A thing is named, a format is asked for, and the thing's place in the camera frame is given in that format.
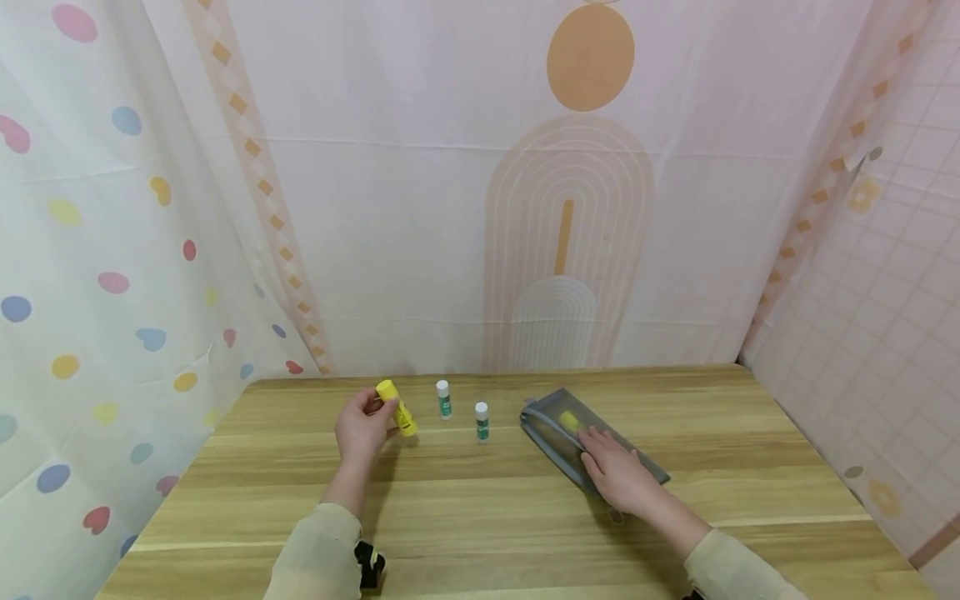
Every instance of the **sleeve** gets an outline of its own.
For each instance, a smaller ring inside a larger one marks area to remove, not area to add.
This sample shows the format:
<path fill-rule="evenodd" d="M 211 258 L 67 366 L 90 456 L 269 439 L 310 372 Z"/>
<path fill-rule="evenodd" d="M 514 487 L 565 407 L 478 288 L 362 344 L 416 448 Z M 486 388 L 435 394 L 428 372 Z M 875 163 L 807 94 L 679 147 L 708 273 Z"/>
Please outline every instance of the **sleeve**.
<path fill-rule="evenodd" d="M 690 583 L 707 600 L 806 600 L 745 545 L 713 529 L 684 562 Z"/>
<path fill-rule="evenodd" d="M 360 521 L 344 507 L 317 505 L 280 551 L 264 600 L 359 598 L 360 565 L 353 548 L 360 529 Z"/>

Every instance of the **curtain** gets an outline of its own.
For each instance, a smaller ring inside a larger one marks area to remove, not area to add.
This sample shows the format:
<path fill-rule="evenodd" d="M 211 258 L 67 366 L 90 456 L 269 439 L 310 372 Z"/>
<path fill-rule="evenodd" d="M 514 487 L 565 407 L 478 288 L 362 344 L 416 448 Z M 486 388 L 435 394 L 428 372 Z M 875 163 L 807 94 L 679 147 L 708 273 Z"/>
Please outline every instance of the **curtain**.
<path fill-rule="evenodd" d="M 876 116 L 874 148 L 746 356 L 910 563 L 954 598 L 960 3 L 935 8 L 898 100 Z"/>
<path fill-rule="evenodd" d="M 146 4 L 236 220 L 340 375 L 731 362 L 902 13 Z"/>
<path fill-rule="evenodd" d="M 92 598 L 243 387 L 316 368 L 143 7 L 2 15 L 0 598 Z"/>
<path fill-rule="evenodd" d="M 3 6 L 0 597 L 36 600 L 92 597 L 257 378 L 731 362 L 913 5 Z"/>

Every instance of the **glue stick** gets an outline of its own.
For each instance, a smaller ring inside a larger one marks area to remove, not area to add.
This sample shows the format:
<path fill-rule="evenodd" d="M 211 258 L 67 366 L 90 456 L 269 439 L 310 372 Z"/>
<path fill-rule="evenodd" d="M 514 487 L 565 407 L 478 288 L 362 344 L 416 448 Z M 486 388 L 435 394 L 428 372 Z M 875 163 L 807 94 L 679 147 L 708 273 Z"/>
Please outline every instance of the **glue stick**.
<path fill-rule="evenodd" d="M 376 385 L 376 392 L 380 396 L 380 399 L 384 402 L 394 398 L 398 400 L 396 412 L 394 413 L 394 420 L 396 421 L 396 425 L 400 428 L 400 435 L 402 435 L 404 438 L 417 435 L 417 424 L 414 422 L 413 415 L 411 415 L 410 411 L 407 410 L 406 404 L 404 404 L 403 400 L 400 399 L 400 392 L 396 389 L 394 382 L 390 379 L 384 379 Z"/>
<path fill-rule="evenodd" d="M 490 419 L 487 411 L 487 402 L 477 402 L 473 407 L 473 415 L 477 419 L 477 442 L 480 444 L 486 444 L 490 438 Z"/>
<path fill-rule="evenodd" d="M 440 403 L 440 418 L 450 420 L 453 407 L 450 405 L 450 384 L 446 379 L 437 382 L 437 401 Z"/>
<path fill-rule="evenodd" d="M 558 420 L 560 421 L 561 427 L 566 430 L 566 433 L 570 434 L 574 438 L 577 437 L 577 432 L 581 429 L 582 425 L 577 418 L 573 416 L 573 413 L 570 411 L 563 411 Z"/>

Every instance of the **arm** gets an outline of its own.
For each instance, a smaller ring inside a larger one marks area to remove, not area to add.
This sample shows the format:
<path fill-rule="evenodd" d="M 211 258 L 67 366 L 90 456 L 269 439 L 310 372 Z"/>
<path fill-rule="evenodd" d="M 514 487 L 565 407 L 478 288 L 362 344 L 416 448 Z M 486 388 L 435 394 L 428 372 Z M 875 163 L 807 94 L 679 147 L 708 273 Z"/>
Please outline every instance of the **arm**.
<path fill-rule="evenodd" d="M 340 466 L 314 512 L 297 523 L 274 564 L 264 600 L 353 600 L 360 597 L 360 566 L 353 548 L 373 463 L 395 434 L 390 417 L 396 401 L 384 404 L 362 390 L 344 407 L 334 431 Z"/>
<path fill-rule="evenodd" d="M 647 521 L 667 541 L 707 600 L 804 600 L 805 596 L 746 546 L 714 530 L 643 467 L 636 451 L 609 431 L 581 430 L 581 456 L 597 490 L 615 509 Z"/>

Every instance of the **gray pencil case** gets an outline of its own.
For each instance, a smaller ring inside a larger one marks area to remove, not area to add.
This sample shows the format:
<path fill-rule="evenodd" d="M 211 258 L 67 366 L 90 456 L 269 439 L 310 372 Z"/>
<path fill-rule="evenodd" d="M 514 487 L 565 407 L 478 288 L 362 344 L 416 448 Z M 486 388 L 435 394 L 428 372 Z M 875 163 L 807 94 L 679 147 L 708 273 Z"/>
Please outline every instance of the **gray pencil case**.
<path fill-rule="evenodd" d="M 600 431 L 609 430 L 620 445 L 627 450 L 636 450 L 640 462 L 661 485 L 670 481 L 670 475 L 660 465 L 614 431 L 566 388 L 530 402 L 520 412 L 520 427 L 547 458 L 577 486 L 588 492 L 599 493 L 584 468 L 580 458 L 584 447 L 577 439 L 577 429 L 586 429 L 591 425 Z"/>

